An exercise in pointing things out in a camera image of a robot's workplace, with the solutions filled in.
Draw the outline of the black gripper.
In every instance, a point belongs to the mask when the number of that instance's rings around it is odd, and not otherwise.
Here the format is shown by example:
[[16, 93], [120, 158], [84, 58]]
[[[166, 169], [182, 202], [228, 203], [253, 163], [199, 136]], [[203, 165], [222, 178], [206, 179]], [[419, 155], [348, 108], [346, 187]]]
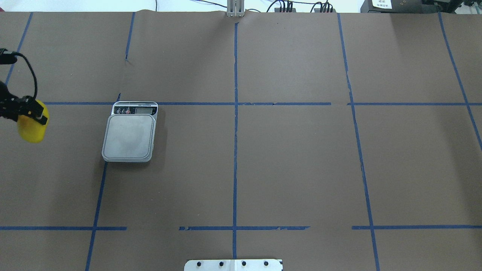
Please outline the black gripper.
[[0, 81], [0, 115], [14, 122], [18, 121], [19, 116], [26, 116], [40, 125], [47, 125], [49, 121], [49, 111], [44, 103], [33, 97], [18, 97], [11, 94], [2, 81]]

